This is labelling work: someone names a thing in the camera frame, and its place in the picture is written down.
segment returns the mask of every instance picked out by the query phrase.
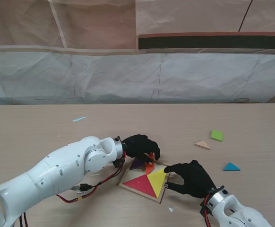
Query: red triangle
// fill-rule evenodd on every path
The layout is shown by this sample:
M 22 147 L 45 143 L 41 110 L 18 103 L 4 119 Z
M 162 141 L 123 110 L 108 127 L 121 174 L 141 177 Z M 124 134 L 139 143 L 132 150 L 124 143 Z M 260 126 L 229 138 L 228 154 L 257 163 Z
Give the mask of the red triangle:
M 155 192 L 153 191 L 146 175 L 142 175 L 130 181 L 124 182 L 123 185 L 156 198 Z

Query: purple triangle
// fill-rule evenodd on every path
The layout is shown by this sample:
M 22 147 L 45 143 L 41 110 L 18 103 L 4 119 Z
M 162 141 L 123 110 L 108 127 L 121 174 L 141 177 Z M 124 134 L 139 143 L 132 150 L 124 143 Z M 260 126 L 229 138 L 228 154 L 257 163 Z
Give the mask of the purple triangle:
M 137 159 L 135 157 L 134 160 L 133 160 L 133 162 L 132 162 L 132 164 L 131 164 L 130 170 L 137 169 L 137 168 L 139 168 L 142 165 L 144 165 L 144 162 L 140 161 L 139 159 Z

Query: wire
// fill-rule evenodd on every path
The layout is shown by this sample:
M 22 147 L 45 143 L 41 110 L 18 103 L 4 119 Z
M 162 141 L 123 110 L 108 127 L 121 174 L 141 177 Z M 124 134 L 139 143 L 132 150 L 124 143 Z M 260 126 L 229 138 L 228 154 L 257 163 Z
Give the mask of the wire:
M 205 198 L 205 201 L 204 201 L 204 207 L 205 207 L 205 208 L 206 208 L 206 205 L 207 205 L 209 196 L 210 196 L 210 195 L 207 195 L 206 198 Z M 205 223 L 206 223 L 206 226 L 207 226 L 207 227 L 211 227 L 210 221 L 209 221 L 209 218 L 208 218 L 208 212 L 207 212 L 206 209 L 204 210 L 204 212 L 205 212 Z
M 28 227 L 28 222 L 27 222 L 27 219 L 26 219 L 26 212 L 24 212 L 24 222 L 25 222 L 25 227 Z
M 23 216 L 24 216 L 25 227 L 28 227 L 28 222 L 27 222 L 27 219 L 26 219 L 26 212 L 24 212 Z M 20 215 L 20 217 L 19 217 L 19 222 L 20 222 L 20 227 L 23 227 L 22 215 Z
M 241 26 L 240 26 L 240 28 L 238 29 L 239 32 L 241 31 L 242 24 L 243 24 L 243 22 L 245 21 L 246 15 L 247 15 L 247 13 L 248 13 L 248 11 L 249 11 L 249 8 L 250 8 L 252 2 L 253 2 L 253 0 L 251 0 L 249 6 L 248 6 L 248 8 L 247 8 L 247 11 L 246 11 L 246 13 L 245 13 L 245 16 L 244 16 L 243 19 L 242 19 Z
M 20 217 L 19 217 L 19 222 L 20 222 L 20 227 L 23 227 L 23 223 L 22 223 L 22 215 L 20 215 Z
M 117 175 L 119 175 L 122 172 L 123 165 L 125 163 L 125 158 L 126 158 L 126 152 L 124 151 L 124 159 L 123 159 L 121 165 L 119 166 L 118 170 L 116 172 L 114 172 L 113 174 L 111 174 L 110 176 L 108 176 L 105 180 L 100 181 L 96 185 L 92 186 L 92 188 L 94 188 L 94 189 L 90 193 L 88 193 L 86 195 L 83 195 L 83 196 L 80 196 L 80 197 L 77 197 L 77 198 L 74 198 L 72 200 L 67 200 L 64 197 L 60 196 L 60 195 L 56 195 L 56 196 L 58 196 L 61 200 L 63 200 L 66 203 L 73 203 L 73 202 L 76 202 L 76 201 L 78 201 L 80 199 L 84 199 L 84 198 L 87 198 L 87 197 L 91 196 L 101 184 L 103 184 L 106 181 L 108 181 L 108 180 L 116 177 Z

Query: wooden puzzle board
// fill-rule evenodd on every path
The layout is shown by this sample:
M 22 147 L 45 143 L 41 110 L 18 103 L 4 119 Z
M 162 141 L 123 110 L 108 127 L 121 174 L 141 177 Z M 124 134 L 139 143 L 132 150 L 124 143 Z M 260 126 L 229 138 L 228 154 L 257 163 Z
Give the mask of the wooden puzzle board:
M 133 161 L 134 161 L 134 160 L 132 160 L 131 163 L 130 163 L 130 165 L 128 165 L 128 168 L 126 169 L 125 174 L 124 174 L 124 176 L 122 177 L 119 186 L 122 187 L 122 188 L 124 188 L 124 189 L 126 189 L 126 190 L 128 190 L 128 191 L 134 192 L 135 194 L 141 195 L 141 196 L 143 196 L 143 197 L 145 197 L 145 198 L 147 198 L 147 199 L 150 199 L 150 200 L 153 200 L 153 201 L 155 201 L 155 202 L 161 203 L 162 197 L 163 197 L 163 194 L 164 194 L 164 191 L 165 191 L 165 188 L 164 188 L 163 185 L 164 185 L 164 183 L 167 182 L 167 179 L 168 179 L 170 173 L 167 173 L 167 174 L 165 175 L 164 181 L 163 181 L 163 183 L 162 183 L 162 188 L 161 188 L 160 194 L 159 194 L 159 196 L 156 198 L 156 197 L 151 196 L 151 195 L 149 195 L 149 194 L 146 194 L 146 193 L 143 193 L 143 192 L 141 192 L 141 191 L 138 191 L 138 190 L 136 190 L 136 189 L 134 189 L 134 188 L 132 188 L 132 187 L 128 187 L 128 186 L 126 186 L 126 185 L 124 184 L 124 183 L 127 182 L 127 181 L 130 181 L 130 180 L 133 180 L 133 179 L 136 179 L 136 178 L 138 178 L 138 177 L 141 177 L 141 176 L 144 176 L 144 175 L 145 175 L 145 173 L 144 173 L 144 174 L 140 174 L 140 175 L 137 174 L 136 177 L 133 177 L 132 179 L 130 178 L 130 179 L 127 179 L 127 180 L 126 180 L 126 178 L 128 177 L 128 175 L 130 174 L 130 172 L 135 170 L 135 169 L 130 170 L 130 167 L 131 167 Z M 162 164 L 162 163 L 159 163 L 159 162 L 155 163 L 155 165 L 160 165 L 160 166 L 164 166 L 164 167 L 167 166 L 167 165 Z

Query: red cable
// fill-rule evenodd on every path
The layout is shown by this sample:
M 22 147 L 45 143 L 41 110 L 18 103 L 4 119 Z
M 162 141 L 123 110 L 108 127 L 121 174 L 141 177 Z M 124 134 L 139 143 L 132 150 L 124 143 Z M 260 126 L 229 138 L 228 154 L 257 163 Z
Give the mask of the red cable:
M 123 161 L 123 163 L 119 166 L 119 168 L 118 168 L 118 170 L 117 170 L 116 172 L 114 172 L 113 174 L 111 174 L 110 176 L 108 176 L 105 180 L 101 181 L 101 182 L 100 182 L 101 184 L 105 183 L 105 182 L 108 181 L 110 178 L 112 178 L 112 177 L 122 168 L 122 166 L 123 166 L 123 164 L 124 164 L 124 162 L 125 162 L 125 158 L 126 158 L 126 152 L 124 151 L 124 161 Z M 87 195 L 83 195 L 83 196 L 82 196 L 82 199 L 91 196 L 91 195 L 96 191 L 97 188 L 98 188 L 98 185 L 93 189 L 92 192 L 90 192 L 90 193 L 87 194 Z M 60 195 L 56 195 L 56 196 L 58 196 L 60 199 L 62 199 L 62 200 L 63 200 L 64 202 L 66 202 L 66 203 L 73 203 L 73 202 L 78 201 L 78 198 L 75 198 L 75 199 L 72 199 L 72 200 L 67 200 L 67 199 L 65 199 L 64 197 L 60 196 Z
M 207 195 L 207 197 L 205 198 L 205 201 L 204 201 L 204 206 L 205 206 L 205 207 L 206 207 L 206 205 L 207 205 L 209 196 L 210 196 L 210 195 Z M 208 213 L 207 213 L 207 210 L 206 210 L 206 209 L 205 209 L 205 219 L 206 219 L 206 223 L 207 223 L 208 227 L 211 227 L 210 221 L 209 221 L 209 218 L 208 218 Z

